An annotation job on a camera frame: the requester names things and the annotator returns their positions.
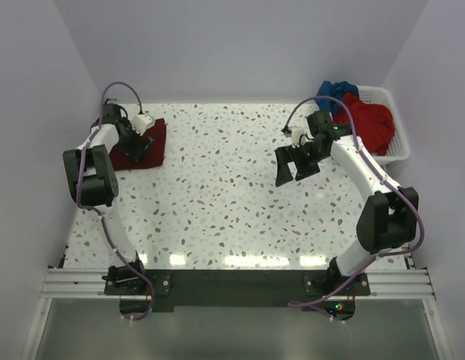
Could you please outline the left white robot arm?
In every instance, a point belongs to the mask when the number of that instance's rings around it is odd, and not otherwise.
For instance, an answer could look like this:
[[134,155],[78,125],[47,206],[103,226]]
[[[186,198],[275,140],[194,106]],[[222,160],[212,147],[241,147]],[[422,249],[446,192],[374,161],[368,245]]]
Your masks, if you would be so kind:
[[108,250],[109,268],[103,277],[108,295],[153,290],[119,215],[119,181],[110,153],[117,146],[130,160],[142,160],[152,144],[145,133],[154,125],[155,120],[142,111],[129,119],[122,106],[105,103],[86,140],[62,155],[70,195],[98,223]]

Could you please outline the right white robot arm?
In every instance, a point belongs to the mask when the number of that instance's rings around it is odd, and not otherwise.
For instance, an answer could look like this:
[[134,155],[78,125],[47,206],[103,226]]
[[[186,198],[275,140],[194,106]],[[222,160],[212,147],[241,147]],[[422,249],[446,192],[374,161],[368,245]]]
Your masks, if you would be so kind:
[[375,260],[404,254],[403,246],[425,238],[419,214],[419,194],[389,178],[365,148],[352,122],[335,124],[326,111],[307,117],[307,128],[285,124],[291,141],[276,148],[275,184],[280,187],[320,172],[319,163],[331,158],[343,167],[361,194],[364,205],[355,227],[354,242],[333,258],[319,282],[324,299],[342,295]]

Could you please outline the dark red t shirt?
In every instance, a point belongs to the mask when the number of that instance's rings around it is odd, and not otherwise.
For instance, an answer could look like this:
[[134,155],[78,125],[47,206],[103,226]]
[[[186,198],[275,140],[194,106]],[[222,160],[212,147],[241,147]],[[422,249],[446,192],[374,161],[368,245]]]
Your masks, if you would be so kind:
[[115,145],[109,153],[113,169],[118,171],[126,170],[147,170],[160,167],[164,162],[164,152],[167,138],[167,124],[163,118],[155,120],[153,127],[149,128],[141,137],[139,146],[148,144],[138,161],[128,156],[119,144]]

